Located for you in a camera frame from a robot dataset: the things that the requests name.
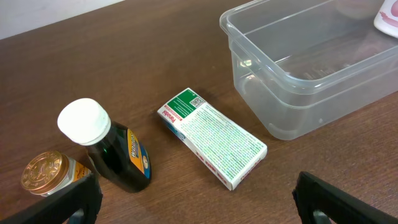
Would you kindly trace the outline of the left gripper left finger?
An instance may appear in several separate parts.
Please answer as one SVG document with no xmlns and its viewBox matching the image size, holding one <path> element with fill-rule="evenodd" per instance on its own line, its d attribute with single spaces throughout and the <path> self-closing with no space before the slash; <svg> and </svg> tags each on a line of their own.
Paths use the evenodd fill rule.
<svg viewBox="0 0 398 224">
<path fill-rule="evenodd" d="M 35 205 L 2 220 L 1 224 L 94 224 L 101 208 L 102 198 L 97 177 L 89 174 L 45 197 Z"/>
</svg>

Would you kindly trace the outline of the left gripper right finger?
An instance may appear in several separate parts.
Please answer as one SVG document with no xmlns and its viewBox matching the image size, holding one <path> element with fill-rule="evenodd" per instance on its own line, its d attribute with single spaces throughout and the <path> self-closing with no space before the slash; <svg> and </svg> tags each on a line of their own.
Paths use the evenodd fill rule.
<svg viewBox="0 0 398 224">
<path fill-rule="evenodd" d="M 304 224 L 397 224 L 397 218 L 364 203 L 309 172 L 299 173 L 292 195 L 298 215 Z"/>
</svg>

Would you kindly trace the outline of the gold lid small jar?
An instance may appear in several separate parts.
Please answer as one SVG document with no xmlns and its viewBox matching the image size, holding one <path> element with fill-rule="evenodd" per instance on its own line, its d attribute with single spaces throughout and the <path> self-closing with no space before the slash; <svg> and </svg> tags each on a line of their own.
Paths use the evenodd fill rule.
<svg viewBox="0 0 398 224">
<path fill-rule="evenodd" d="M 25 167 L 22 187 L 34 195 L 48 197 L 90 174 L 89 168 L 58 152 L 44 152 Z"/>
</svg>

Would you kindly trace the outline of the dark syrup bottle white cap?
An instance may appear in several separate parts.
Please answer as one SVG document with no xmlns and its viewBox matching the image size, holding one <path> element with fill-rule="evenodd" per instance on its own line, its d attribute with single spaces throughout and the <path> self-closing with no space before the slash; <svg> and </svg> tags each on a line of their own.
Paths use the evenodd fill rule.
<svg viewBox="0 0 398 224">
<path fill-rule="evenodd" d="M 149 155 L 136 135 L 112 121 L 106 110 L 91 98 L 69 103 L 57 125 L 71 141 L 85 146 L 97 173 L 121 189 L 133 193 L 150 184 Z"/>
</svg>

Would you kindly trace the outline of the white green medicine box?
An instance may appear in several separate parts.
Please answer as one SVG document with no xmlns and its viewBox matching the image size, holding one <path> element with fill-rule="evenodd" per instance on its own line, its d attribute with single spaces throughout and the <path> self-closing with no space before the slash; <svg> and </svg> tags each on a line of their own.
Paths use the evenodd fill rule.
<svg viewBox="0 0 398 224">
<path fill-rule="evenodd" d="M 267 154 L 267 146 L 186 88 L 157 111 L 167 127 L 234 190 Z"/>
</svg>

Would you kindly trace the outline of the white squeeze bottle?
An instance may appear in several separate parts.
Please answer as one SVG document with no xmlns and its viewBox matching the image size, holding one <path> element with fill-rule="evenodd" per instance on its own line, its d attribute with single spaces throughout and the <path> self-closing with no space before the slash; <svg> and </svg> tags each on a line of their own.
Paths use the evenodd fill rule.
<svg viewBox="0 0 398 224">
<path fill-rule="evenodd" d="M 397 38 L 397 0 L 384 0 L 374 19 L 374 26 L 379 31 Z"/>
</svg>

